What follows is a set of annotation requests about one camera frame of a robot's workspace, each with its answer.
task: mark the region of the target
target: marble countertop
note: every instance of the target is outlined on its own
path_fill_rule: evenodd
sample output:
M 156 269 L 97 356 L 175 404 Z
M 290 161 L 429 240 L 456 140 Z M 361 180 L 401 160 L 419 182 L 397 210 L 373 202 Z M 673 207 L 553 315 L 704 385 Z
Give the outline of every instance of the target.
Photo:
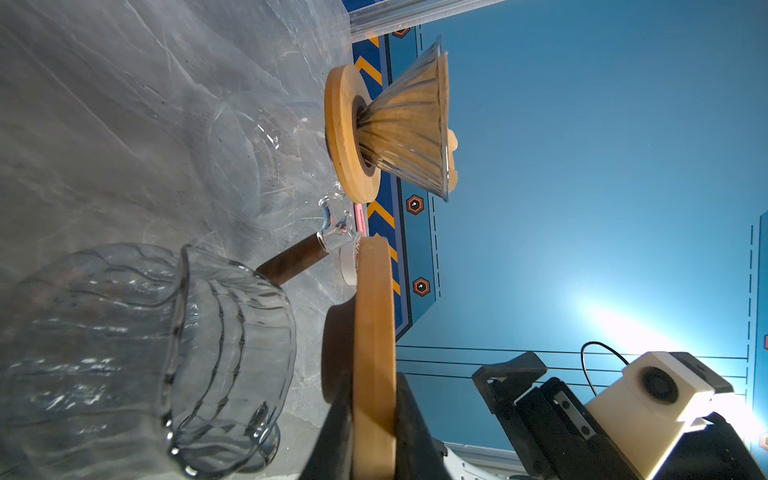
M 275 105 L 294 101 L 322 112 L 329 69 L 352 60 L 340 0 L 19 0 L 0 5 L 0 22 L 0 288 L 113 242 L 194 243 L 255 267 L 322 224 L 313 208 L 336 175 L 316 122 L 274 125 L 288 134 L 269 158 L 291 166 L 271 173 L 289 189 L 282 203 L 265 202 L 272 191 L 259 183 L 263 138 L 228 137 L 251 141 L 253 157 L 237 144 L 213 155 L 210 142 L 223 140 L 211 135 L 216 115 L 243 92 L 270 99 L 260 111 L 278 120 Z M 283 441 L 250 477 L 301 471 L 328 409 L 325 312 L 354 292 L 334 255 L 285 290 L 298 352 Z

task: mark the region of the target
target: black cable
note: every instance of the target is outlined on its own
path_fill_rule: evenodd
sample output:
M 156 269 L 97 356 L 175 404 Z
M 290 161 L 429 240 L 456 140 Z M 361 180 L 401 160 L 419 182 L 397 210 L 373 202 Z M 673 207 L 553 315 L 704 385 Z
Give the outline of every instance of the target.
M 589 383 L 589 388 L 592 389 L 592 393 L 594 393 L 594 396 L 598 396 L 598 392 L 594 389 L 594 386 L 592 385 L 592 381 L 589 379 L 589 374 L 587 373 L 587 366 L 584 364 L 584 351 L 587 349 L 590 345 L 599 345 L 609 352 L 613 353 L 615 356 L 619 357 L 619 360 L 624 362 L 625 365 L 629 365 L 629 362 L 627 359 L 625 359 L 619 352 L 612 349 L 610 346 L 602 343 L 602 342 L 586 342 L 584 345 L 581 346 L 581 370 L 584 372 L 584 376 L 587 377 L 587 383 Z

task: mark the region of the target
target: hexagon logo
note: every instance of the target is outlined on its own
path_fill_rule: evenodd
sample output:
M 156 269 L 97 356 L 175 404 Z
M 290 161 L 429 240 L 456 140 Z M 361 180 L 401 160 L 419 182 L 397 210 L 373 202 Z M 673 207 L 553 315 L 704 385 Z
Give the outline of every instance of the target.
M 408 32 L 411 31 L 411 28 L 404 28 L 403 30 L 393 31 L 392 35 L 395 35 L 397 38 L 404 38 Z
M 418 215 L 424 211 L 424 199 L 418 195 L 413 195 L 406 202 L 406 208 L 411 214 Z
M 432 289 L 429 287 L 429 280 L 419 277 L 413 281 L 413 291 L 418 296 L 426 296 Z

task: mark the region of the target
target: glass carafe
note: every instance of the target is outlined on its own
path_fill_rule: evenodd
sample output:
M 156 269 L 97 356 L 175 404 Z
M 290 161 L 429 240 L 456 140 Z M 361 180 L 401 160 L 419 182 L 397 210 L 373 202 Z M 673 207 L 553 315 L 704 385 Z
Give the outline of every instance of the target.
M 194 247 L 73 253 L 7 292 L 0 472 L 217 478 L 274 458 L 296 337 L 283 291 Z
M 205 181 L 246 225 L 278 230 L 313 217 L 335 178 L 323 104 L 245 91 L 224 98 L 207 130 Z

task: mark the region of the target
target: blue wall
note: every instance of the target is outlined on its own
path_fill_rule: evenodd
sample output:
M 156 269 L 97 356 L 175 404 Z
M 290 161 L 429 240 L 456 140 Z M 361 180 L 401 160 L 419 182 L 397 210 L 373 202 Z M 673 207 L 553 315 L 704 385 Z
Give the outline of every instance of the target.
M 559 352 L 542 359 L 582 401 L 582 343 L 685 349 L 751 402 L 766 31 L 760 2 L 615 0 L 505 2 L 418 30 L 450 52 L 459 140 L 458 187 L 436 202 L 442 298 L 397 352 L 435 437 L 509 448 L 466 377 L 517 353 L 482 349 Z

